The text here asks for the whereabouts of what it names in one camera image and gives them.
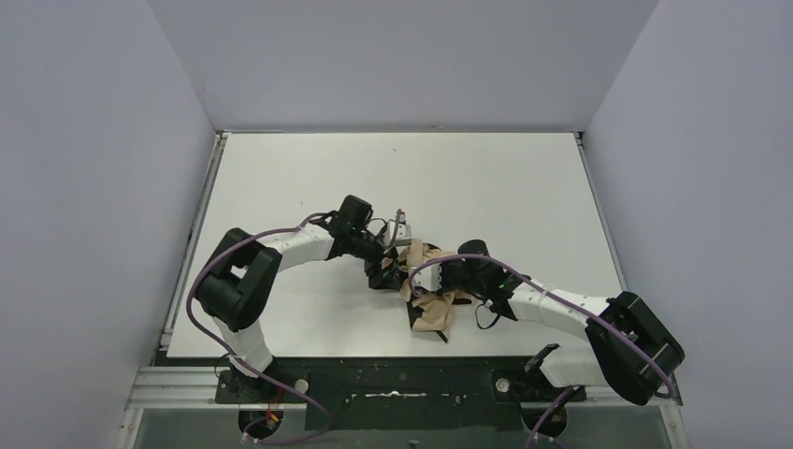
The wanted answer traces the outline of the beige folding umbrella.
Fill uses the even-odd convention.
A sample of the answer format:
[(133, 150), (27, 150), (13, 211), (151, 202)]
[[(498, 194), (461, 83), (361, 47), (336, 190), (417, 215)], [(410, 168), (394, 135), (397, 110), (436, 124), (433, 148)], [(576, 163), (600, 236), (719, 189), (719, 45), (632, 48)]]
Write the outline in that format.
[(406, 272), (406, 280), (399, 290), (389, 291), (398, 291), (400, 297), (405, 301), (411, 331), (434, 333), (441, 341), (447, 343), (450, 337), (451, 324), (454, 320), (454, 306), (470, 305), (474, 297), (462, 293), (439, 294), (436, 292), (422, 293), (419, 297), (414, 296), (408, 286), (408, 262), (410, 261), (412, 249), (421, 249), (420, 263), (452, 254), (441, 250), (434, 244), (426, 243), (419, 239), (414, 239), (409, 246), (401, 250), (390, 250), (398, 252), (398, 261), (404, 264), (403, 270)]

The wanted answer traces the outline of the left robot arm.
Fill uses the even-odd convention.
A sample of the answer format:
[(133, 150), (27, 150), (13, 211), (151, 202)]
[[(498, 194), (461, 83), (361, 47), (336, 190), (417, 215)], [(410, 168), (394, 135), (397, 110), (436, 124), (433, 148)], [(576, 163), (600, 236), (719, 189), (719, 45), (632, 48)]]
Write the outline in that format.
[(411, 239), (405, 213), (398, 210), (371, 232), (374, 219), (367, 201), (348, 195), (337, 210), (314, 212), (294, 227), (256, 235), (232, 228), (224, 234), (188, 298), (218, 326), (214, 340), (236, 370), (257, 378), (273, 362), (259, 318), (276, 276), (286, 269), (350, 255), (363, 261), (370, 289), (400, 289), (406, 274), (397, 265), (397, 249)]

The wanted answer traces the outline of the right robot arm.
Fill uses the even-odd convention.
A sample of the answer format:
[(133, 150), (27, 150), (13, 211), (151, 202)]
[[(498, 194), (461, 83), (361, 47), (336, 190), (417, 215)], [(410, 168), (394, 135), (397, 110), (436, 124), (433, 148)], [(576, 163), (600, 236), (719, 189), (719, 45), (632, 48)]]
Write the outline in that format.
[(556, 388), (607, 386), (622, 399), (645, 405), (673, 398), (672, 374), (685, 351), (637, 294), (622, 291), (594, 297), (555, 289), (489, 255), (486, 244), (470, 240), (459, 253), (429, 265), (430, 292), (459, 290), (478, 299), (498, 318), (535, 323), (579, 340), (560, 342), (534, 363)]

